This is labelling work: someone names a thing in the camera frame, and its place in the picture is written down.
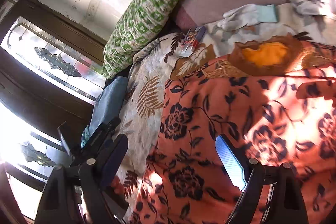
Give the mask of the orange floral cloth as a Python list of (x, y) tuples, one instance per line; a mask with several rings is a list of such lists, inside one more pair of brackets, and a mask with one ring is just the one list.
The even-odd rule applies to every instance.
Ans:
[(240, 190), (216, 152), (220, 135), (264, 165), (290, 164), (309, 222), (320, 223), (335, 207), (335, 64), (225, 78), (223, 63), (166, 81), (130, 223), (224, 223)]

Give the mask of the blue cloth at bedside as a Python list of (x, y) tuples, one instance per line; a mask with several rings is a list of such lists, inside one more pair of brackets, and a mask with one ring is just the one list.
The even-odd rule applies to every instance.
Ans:
[(96, 98), (90, 124), (81, 135), (81, 147), (84, 147), (101, 123), (108, 124), (119, 116), (126, 94), (128, 78), (118, 76)]

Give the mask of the cream leaf-print fleece blanket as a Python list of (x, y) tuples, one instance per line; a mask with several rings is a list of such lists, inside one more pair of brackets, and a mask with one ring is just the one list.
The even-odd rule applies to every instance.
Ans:
[[(274, 36), (294, 36), (302, 32), (307, 32), (313, 42), (335, 46), (334, 22), (319, 15), (301, 15), (290, 3), (279, 5), (277, 12), (277, 23), (261, 23), (235, 31), (225, 31), (216, 22), (207, 24), (207, 32), (190, 56), (191, 61), (201, 60), (200, 46), (213, 46), (217, 59), (232, 53), (236, 42), (263, 42)], [(165, 83), (172, 80), (170, 76), (177, 61), (183, 59), (177, 54), (181, 42), (181, 34), (167, 35), (150, 43), (134, 57), (118, 128), (118, 132), (126, 135), (129, 142), (127, 154), (118, 172), (130, 204), (126, 214), (129, 223), (143, 183), (147, 157), (158, 140)]]

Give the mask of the brown and yellow garment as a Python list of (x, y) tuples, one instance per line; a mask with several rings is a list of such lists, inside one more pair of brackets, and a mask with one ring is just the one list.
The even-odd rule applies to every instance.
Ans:
[(177, 61), (171, 79), (281, 76), (335, 63), (335, 46), (313, 42), (307, 32), (274, 36), (263, 42), (236, 42), (232, 53), (217, 59), (213, 46), (200, 46), (199, 49), (201, 60), (191, 61), (190, 57), (184, 57)]

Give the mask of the small colourful box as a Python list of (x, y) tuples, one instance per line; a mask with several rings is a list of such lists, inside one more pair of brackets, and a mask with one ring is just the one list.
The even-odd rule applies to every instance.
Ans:
[(206, 33), (205, 26), (190, 28), (181, 43), (179, 55), (190, 57)]

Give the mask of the white work glove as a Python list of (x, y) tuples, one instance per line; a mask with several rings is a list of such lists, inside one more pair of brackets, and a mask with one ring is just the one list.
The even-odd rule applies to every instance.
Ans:
[(260, 23), (277, 23), (278, 17), (274, 5), (248, 4), (223, 14), (217, 26), (225, 31), (234, 31)]
[(288, 0), (295, 11), (305, 16), (328, 15), (330, 7), (318, 0)]

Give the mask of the green patterned pillow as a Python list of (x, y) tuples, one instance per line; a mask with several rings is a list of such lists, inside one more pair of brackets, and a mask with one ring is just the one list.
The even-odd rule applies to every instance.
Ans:
[(103, 50), (102, 74), (112, 79), (161, 32), (179, 0), (132, 0)]

